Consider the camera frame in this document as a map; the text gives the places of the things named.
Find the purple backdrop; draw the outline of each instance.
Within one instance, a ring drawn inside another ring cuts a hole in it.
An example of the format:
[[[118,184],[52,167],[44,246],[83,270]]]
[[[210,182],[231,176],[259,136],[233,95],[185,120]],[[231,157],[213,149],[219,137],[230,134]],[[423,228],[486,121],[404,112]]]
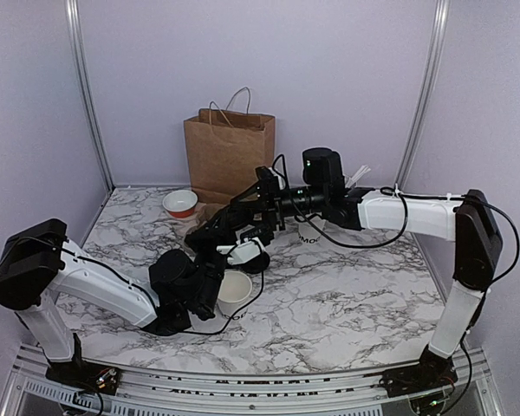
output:
[[[452,2],[437,86],[410,192],[479,188],[520,230],[520,1]],[[500,221],[504,270],[513,238]],[[424,238],[441,280],[450,288],[452,245]],[[520,415],[520,264],[493,287],[473,344],[483,344],[506,414]]]
[[[0,253],[9,235],[50,217],[81,240],[105,197],[63,2],[0,2]],[[26,335],[0,307],[0,398]]]
[[[117,184],[188,183],[183,120],[253,90],[294,181],[331,146],[390,184],[416,108],[435,2],[81,2],[90,81]],[[234,108],[244,109],[241,97]]]

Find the marble table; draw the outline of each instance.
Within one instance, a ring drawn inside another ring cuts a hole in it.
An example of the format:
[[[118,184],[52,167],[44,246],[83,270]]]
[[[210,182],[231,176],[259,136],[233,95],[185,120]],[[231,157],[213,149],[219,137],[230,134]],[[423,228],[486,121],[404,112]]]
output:
[[[116,189],[85,250],[141,281],[164,251],[178,248],[193,223],[169,218],[166,188]],[[265,289],[249,313],[216,336],[158,337],[71,296],[62,318],[81,338],[87,358],[136,367],[200,373],[295,374],[385,365],[419,357],[443,303],[410,236],[377,250],[347,250],[326,240],[298,240],[296,224],[268,248]],[[343,231],[341,241],[372,244],[393,232]],[[255,292],[260,276],[252,277]],[[200,331],[221,328],[221,317]]]

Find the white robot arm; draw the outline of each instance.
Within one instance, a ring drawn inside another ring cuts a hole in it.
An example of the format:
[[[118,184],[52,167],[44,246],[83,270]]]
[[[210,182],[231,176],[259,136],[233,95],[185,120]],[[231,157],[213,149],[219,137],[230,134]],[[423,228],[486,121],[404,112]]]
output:
[[[454,379],[452,354],[478,318],[502,249],[484,194],[470,191],[462,198],[405,200],[396,193],[348,189],[337,153],[309,149],[303,158],[308,186],[291,189],[273,171],[258,168],[254,186],[187,236],[185,242],[195,251],[195,259],[182,250],[169,250],[149,268],[149,284],[137,283],[88,256],[67,239],[67,226],[60,220],[51,219],[11,237],[0,262],[0,303],[15,310],[41,344],[50,362],[47,376],[67,384],[72,380],[88,384],[94,381],[91,374],[101,373],[82,360],[80,342],[62,322],[52,302],[53,292],[110,310],[146,332],[172,335],[191,326],[189,311],[203,320],[214,316],[226,264],[250,267],[259,255],[266,257],[263,250],[273,231],[284,229],[286,217],[306,212],[358,231],[402,230],[407,214],[405,231],[456,243],[452,290],[419,365],[384,375],[388,380],[409,378],[409,391],[396,391],[386,380],[382,385],[393,396],[440,385],[444,375]],[[257,197],[250,201],[252,194]],[[247,225],[252,229],[237,238],[236,231]],[[114,392],[115,382],[115,377],[109,384],[100,380],[104,393]]]

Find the metal frame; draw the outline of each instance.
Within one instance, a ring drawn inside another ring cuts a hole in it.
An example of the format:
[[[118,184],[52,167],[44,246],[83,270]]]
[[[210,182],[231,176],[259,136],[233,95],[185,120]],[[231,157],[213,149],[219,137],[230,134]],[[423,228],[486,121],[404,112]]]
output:
[[[443,51],[443,41],[445,39],[445,26],[449,16],[450,0],[438,0],[435,9],[435,19],[433,21],[432,40],[427,56],[426,71],[422,82],[422,89],[419,93],[418,106],[414,113],[414,119],[406,142],[405,152],[400,162],[399,171],[395,178],[395,183],[404,186],[408,174],[413,165],[414,155],[418,149],[424,118],[426,117],[427,107],[432,95],[435,81],[439,71],[441,52]]]
[[[101,169],[101,176],[108,193],[114,190],[114,180],[112,172],[107,162],[106,150],[102,142],[101,130],[94,110],[93,97],[91,95],[90,83],[88,80],[87,63],[83,48],[83,38],[81,34],[81,24],[79,21],[79,5],[77,0],[66,0],[66,12],[68,17],[69,35],[72,42],[72,50],[75,59],[77,78],[81,89],[85,115],[87,116],[88,127],[93,140],[94,150]]]
[[[470,356],[473,381],[484,414],[499,416],[501,413],[495,406],[497,392],[490,383],[491,373],[484,353],[475,349]],[[468,361],[462,352],[457,352],[453,359],[459,377],[457,387],[461,389],[467,382]],[[104,414],[354,416],[365,413],[367,416],[382,416],[382,405],[440,390],[389,399],[386,390],[378,386],[380,374],[386,369],[413,363],[325,374],[272,375],[199,374],[117,366],[122,370],[118,393],[116,396],[103,396]],[[82,410],[97,408],[96,398],[88,395],[83,395],[74,406],[77,389],[47,380],[44,377],[47,367],[40,348],[21,346],[1,402],[1,416],[16,415],[25,393]]]

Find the white paper cup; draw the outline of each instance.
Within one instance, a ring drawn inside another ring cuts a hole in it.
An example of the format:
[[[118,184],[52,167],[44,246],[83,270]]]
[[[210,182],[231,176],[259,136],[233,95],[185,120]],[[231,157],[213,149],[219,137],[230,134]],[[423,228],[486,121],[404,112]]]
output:
[[[249,301],[252,291],[252,281],[244,273],[236,270],[227,270],[219,288],[218,307],[225,319],[229,319],[235,311]],[[237,321],[246,315],[247,308],[233,316]]]
[[[316,227],[323,231],[323,227],[326,224],[325,219],[321,219],[319,217],[314,217],[310,221],[314,223]],[[320,241],[320,237],[322,235],[312,227],[306,221],[303,223],[298,223],[298,238],[305,244],[316,244]]]

